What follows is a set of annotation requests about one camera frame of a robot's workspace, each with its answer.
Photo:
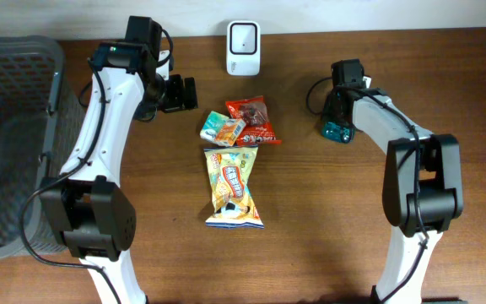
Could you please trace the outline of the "red snack bag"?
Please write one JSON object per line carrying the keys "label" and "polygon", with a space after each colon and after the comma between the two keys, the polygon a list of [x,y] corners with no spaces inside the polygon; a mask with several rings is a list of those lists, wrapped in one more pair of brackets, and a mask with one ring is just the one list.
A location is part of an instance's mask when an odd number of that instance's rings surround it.
{"label": "red snack bag", "polygon": [[226,101],[230,117],[242,119],[246,126],[236,139],[238,146],[281,144],[269,120],[267,105],[262,96]]}

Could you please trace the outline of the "blue mouthwash bottle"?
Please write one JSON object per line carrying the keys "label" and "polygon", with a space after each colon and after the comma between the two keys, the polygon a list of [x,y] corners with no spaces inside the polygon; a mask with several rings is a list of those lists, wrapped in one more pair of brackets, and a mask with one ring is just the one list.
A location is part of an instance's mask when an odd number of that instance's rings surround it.
{"label": "blue mouthwash bottle", "polygon": [[321,122],[324,138],[341,144],[349,144],[354,139],[354,128],[347,121],[347,106],[340,93],[330,92],[327,95]]}

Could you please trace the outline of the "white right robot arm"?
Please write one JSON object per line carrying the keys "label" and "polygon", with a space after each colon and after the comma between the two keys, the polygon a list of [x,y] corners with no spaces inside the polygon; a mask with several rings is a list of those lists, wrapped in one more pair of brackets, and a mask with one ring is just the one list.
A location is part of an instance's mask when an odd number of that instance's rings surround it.
{"label": "white right robot arm", "polygon": [[420,303],[432,253],[463,211],[459,143],[420,127],[371,88],[358,59],[335,62],[331,72],[323,136],[348,144],[360,131],[386,156],[381,201],[391,239],[370,302]]}

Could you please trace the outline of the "green tissue pack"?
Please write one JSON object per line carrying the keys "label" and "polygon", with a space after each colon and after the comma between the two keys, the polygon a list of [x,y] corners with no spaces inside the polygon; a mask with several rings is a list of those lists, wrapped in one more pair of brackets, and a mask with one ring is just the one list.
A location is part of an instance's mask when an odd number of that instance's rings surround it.
{"label": "green tissue pack", "polygon": [[200,138],[214,144],[219,131],[229,119],[226,115],[211,111],[200,131]]}

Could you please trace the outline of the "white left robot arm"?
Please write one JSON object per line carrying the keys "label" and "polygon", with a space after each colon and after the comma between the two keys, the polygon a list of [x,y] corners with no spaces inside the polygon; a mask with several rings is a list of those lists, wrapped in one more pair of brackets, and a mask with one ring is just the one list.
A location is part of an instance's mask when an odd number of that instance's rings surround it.
{"label": "white left robot arm", "polygon": [[132,121],[197,108],[192,78],[173,74],[168,32],[150,17],[132,16],[119,41],[99,44],[88,65],[92,91],[78,139],[58,177],[35,192],[58,244],[78,258],[104,303],[146,303],[130,247],[135,208],[120,188],[121,162]]}

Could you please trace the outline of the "yellow snack bag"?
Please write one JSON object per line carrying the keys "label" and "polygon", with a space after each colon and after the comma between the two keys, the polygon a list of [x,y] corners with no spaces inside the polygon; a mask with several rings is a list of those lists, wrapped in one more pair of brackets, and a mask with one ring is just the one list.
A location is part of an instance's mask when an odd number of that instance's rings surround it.
{"label": "yellow snack bag", "polygon": [[257,151],[257,145],[204,150],[214,208],[205,220],[206,226],[264,228],[248,187]]}

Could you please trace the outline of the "orange small box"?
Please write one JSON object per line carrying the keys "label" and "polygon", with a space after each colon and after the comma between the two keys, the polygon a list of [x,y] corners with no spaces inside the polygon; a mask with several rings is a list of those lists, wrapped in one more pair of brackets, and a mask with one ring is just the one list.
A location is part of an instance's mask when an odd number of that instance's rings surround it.
{"label": "orange small box", "polygon": [[219,146],[233,146],[245,127],[246,122],[243,119],[228,119],[218,131],[214,142]]}

